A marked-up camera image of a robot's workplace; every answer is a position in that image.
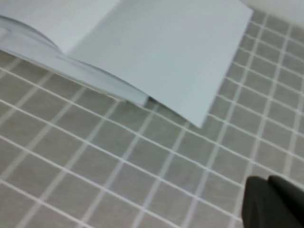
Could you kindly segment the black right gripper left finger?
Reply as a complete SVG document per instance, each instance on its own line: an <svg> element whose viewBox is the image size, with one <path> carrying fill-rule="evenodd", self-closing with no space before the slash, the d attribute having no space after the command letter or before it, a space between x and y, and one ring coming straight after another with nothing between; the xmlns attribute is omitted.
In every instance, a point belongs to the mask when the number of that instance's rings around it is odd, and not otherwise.
<svg viewBox="0 0 304 228"><path fill-rule="evenodd" d="M285 207L279 195L263 178L248 177L241 216L245 228L283 228Z"/></svg>

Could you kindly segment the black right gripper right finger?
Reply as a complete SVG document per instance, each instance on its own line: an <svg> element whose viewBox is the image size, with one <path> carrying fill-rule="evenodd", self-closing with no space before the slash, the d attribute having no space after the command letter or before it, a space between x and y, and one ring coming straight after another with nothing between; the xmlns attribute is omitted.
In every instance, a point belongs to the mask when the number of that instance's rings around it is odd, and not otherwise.
<svg viewBox="0 0 304 228"><path fill-rule="evenodd" d="M304 191L280 176L269 176L268 182L277 192L277 194L281 198L281 201L287 207L288 212L293 215L293 217L297 220L297 222L299 222L299 224L303 228Z"/></svg>

